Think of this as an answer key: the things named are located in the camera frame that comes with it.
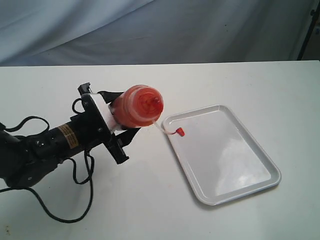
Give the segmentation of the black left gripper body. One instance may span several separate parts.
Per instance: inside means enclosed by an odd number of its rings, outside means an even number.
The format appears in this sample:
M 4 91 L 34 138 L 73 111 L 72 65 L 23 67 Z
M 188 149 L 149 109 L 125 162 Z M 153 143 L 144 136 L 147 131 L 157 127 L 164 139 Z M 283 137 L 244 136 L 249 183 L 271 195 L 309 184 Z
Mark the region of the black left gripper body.
M 115 162 L 118 165 L 122 164 L 129 157 L 119 146 L 116 135 L 109 131 L 93 102 L 88 97 L 85 97 L 84 100 L 81 98 L 82 94 L 93 93 L 90 85 L 89 82 L 83 83 L 77 89 L 80 94 L 79 102 L 81 102 L 83 112 L 76 113 L 70 118 L 74 133 L 79 145 L 84 150 L 88 151 L 103 144 Z

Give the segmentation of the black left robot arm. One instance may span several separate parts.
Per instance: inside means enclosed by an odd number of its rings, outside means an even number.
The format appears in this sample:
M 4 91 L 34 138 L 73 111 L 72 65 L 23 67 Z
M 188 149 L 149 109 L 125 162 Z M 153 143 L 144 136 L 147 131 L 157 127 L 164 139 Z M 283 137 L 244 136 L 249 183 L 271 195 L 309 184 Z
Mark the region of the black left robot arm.
M 90 83 L 78 87 L 84 111 L 76 112 L 70 121 L 55 128 L 46 127 L 38 134 L 12 135 L 34 116 L 29 116 L 17 126 L 0 126 L 0 177 L 8 187 L 32 187 L 59 164 L 73 156 L 103 144 L 119 165 L 129 159 L 123 148 L 131 143 L 138 128 L 125 127 L 115 134 L 109 105 L 120 92 L 99 91 L 92 93 Z

